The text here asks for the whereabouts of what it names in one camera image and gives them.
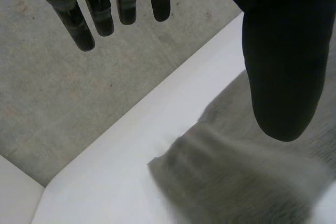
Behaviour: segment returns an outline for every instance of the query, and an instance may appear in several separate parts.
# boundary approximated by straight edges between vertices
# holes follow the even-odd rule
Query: gray fabric
[[[266,136],[243,72],[150,164],[191,223],[303,223],[336,177],[336,32],[313,121],[294,142]]]

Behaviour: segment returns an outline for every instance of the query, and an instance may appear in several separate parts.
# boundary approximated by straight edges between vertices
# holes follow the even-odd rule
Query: concrete floor
[[[157,23],[138,0],[137,22],[122,26],[114,5],[102,38],[78,2],[87,53],[45,0],[0,0],[0,155],[43,186],[240,13],[232,0],[172,0]]]

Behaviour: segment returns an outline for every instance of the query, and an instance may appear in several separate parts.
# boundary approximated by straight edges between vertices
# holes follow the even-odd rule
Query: gray cloth
[[[243,72],[149,168],[191,223],[303,223],[336,178],[336,32],[313,121],[294,142],[266,136]]]

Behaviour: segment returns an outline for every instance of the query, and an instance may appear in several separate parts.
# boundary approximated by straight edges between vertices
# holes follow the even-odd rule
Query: gray concrete surface
[[[96,138],[234,19],[232,0],[172,0],[157,23],[138,20],[81,52],[45,0],[0,0],[0,155],[46,186]]]

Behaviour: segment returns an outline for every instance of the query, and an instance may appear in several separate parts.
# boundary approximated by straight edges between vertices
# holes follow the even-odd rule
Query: blurry gray cloth
[[[243,72],[149,168],[189,223],[304,223],[336,178],[336,27],[324,91],[299,139],[262,132]]]

